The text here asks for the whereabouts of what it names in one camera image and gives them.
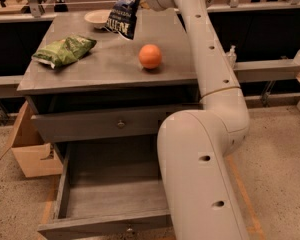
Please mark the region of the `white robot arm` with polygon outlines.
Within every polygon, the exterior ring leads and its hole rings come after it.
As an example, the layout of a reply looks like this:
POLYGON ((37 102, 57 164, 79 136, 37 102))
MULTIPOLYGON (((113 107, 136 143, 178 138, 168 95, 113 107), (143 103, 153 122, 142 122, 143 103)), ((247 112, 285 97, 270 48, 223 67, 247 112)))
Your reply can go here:
POLYGON ((240 146, 250 119, 207 13, 211 1, 141 0, 144 8, 181 13, 203 105, 164 120, 158 160, 177 240, 249 240, 224 157, 240 146))

